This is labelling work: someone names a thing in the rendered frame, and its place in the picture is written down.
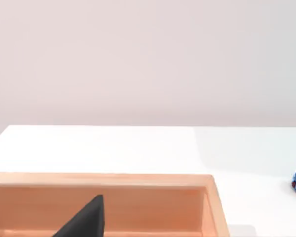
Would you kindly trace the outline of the shallow salmon-coloured box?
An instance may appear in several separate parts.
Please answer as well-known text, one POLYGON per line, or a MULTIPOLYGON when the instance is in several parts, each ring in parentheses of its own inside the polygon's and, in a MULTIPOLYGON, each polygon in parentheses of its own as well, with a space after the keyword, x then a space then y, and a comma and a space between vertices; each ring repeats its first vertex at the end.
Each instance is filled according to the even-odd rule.
POLYGON ((0 237, 52 237, 96 195, 104 237, 230 237, 209 174, 0 172, 0 237))

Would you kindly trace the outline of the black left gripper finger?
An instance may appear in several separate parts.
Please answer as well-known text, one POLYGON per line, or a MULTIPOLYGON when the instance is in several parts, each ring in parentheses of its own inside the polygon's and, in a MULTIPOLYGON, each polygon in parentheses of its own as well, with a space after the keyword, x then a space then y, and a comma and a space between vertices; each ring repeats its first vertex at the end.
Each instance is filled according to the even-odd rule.
POLYGON ((52 237, 104 237, 104 199, 96 195, 52 237))

